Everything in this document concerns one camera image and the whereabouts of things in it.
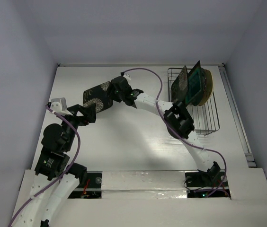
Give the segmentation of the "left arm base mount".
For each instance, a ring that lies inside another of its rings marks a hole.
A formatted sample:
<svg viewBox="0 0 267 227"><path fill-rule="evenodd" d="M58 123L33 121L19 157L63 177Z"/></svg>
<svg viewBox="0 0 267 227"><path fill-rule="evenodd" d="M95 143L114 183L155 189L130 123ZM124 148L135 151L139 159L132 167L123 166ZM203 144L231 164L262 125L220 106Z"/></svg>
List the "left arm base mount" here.
<svg viewBox="0 0 267 227"><path fill-rule="evenodd" d="M102 172L87 172L84 187L89 190L101 190Z"/></svg>

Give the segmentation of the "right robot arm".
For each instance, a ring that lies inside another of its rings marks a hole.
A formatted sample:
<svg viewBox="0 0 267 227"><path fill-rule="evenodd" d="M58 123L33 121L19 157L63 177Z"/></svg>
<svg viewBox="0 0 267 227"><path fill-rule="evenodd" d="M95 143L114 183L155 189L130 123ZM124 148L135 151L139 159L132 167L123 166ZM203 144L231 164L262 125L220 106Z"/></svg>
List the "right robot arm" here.
<svg viewBox="0 0 267 227"><path fill-rule="evenodd" d="M212 185L217 180L221 168L198 140L193 119L183 102L160 101L142 90L132 89L124 76L111 80L107 95L114 101L160 116L169 134L182 142L195 161L201 182Z"/></svg>

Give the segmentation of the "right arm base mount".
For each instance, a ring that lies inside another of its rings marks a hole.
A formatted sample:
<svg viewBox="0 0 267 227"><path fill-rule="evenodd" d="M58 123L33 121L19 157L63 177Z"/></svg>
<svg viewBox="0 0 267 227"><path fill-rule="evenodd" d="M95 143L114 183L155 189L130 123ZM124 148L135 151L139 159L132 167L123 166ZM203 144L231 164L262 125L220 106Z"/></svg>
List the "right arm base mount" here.
<svg viewBox="0 0 267 227"><path fill-rule="evenodd" d="M185 172L185 179L183 185L186 188L205 188L205 187L217 187L224 177L224 171L219 172L213 179L209 180L200 172Z"/></svg>

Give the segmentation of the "black floral square plate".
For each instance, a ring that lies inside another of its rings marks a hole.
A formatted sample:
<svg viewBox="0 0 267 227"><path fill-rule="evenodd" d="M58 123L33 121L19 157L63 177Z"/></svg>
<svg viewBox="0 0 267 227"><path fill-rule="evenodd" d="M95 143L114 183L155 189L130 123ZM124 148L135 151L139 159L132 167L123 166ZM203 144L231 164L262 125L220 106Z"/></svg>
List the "black floral square plate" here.
<svg viewBox="0 0 267 227"><path fill-rule="evenodd" d="M187 67L184 66L171 85L171 101L184 101L188 91Z"/></svg>
<svg viewBox="0 0 267 227"><path fill-rule="evenodd" d="M96 104L96 113L109 109L113 105L112 99L107 96L110 82L105 82L83 92L83 106L88 107Z"/></svg>

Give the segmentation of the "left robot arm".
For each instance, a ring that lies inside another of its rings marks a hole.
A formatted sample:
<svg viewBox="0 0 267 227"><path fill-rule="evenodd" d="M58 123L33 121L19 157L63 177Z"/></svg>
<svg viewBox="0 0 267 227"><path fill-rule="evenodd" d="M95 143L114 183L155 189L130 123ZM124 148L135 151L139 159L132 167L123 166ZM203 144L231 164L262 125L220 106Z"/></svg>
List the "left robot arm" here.
<svg viewBox="0 0 267 227"><path fill-rule="evenodd" d="M62 123L44 129L28 199L13 215L10 227L49 227L72 191L88 183L87 168L75 162L81 144L77 129L96 121L96 104L66 107L53 99L46 109Z"/></svg>

